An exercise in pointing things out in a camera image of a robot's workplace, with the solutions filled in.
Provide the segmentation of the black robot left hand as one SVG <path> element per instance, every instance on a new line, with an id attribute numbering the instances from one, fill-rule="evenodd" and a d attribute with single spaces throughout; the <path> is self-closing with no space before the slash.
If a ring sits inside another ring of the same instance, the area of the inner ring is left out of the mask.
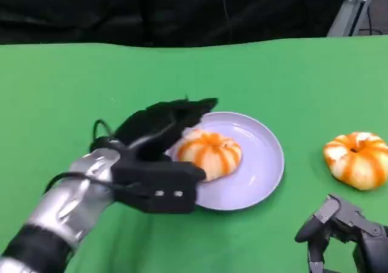
<path id="1" fill-rule="evenodd" d="M 217 98 L 156 103 L 128 117 L 114 132 L 114 138 L 134 151 L 137 160 L 160 160 L 183 131 L 197 125 L 217 103 Z"/>

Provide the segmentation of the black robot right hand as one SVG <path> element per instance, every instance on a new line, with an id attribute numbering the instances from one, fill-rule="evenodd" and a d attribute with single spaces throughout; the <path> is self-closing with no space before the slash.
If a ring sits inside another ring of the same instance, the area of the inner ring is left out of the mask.
<path id="1" fill-rule="evenodd" d="M 297 243 L 307 243 L 310 272 L 330 272 L 324 253 L 331 238 L 356 244 L 353 259 L 358 272 L 387 272 L 387 226 L 369 221 L 361 208 L 335 194 L 325 198 L 295 236 Z"/>

